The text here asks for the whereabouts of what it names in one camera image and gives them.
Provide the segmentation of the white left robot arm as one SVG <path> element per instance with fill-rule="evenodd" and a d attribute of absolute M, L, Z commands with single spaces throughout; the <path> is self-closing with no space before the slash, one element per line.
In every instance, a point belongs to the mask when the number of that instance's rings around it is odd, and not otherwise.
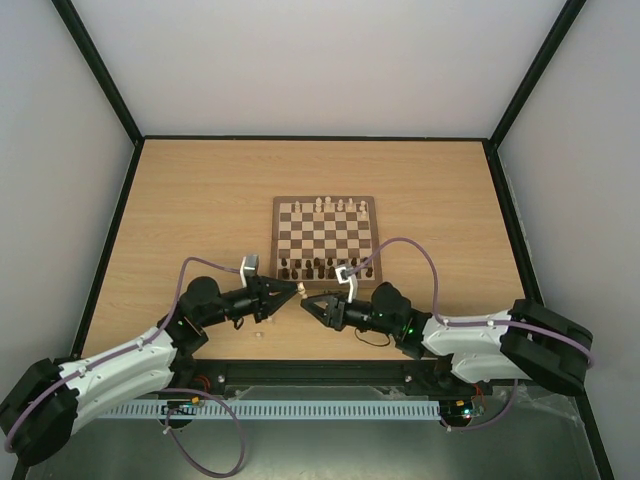
<path fill-rule="evenodd" d="M 110 409 L 167 387 L 183 388 L 209 326 L 247 317 L 261 322 L 298 291 L 293 281 L 254 276 L 226 293 L 207 276 L 192 280 L 169 316 L 135 339 L 92 357 L 32 364 L 1 403 L 5 449 L 26 466 L 58 452 Z"/>

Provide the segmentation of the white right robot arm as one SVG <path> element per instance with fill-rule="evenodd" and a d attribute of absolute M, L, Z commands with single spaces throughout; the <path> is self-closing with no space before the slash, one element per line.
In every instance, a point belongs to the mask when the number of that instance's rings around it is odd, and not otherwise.
<path fill-rule="evenodd" d="M 413 360 L 443 360 L 436 379 L 450 392 L 478 382 L 531 380 L 579 396 L 593 364 L 592 333 L 531 299 L 493 314 L 448 317 L 414 308 L 398 288 L 382 282 L 367 301 L 349 289 L 306 296 L 301 307 L 331 330 L 373 331 Z"/>

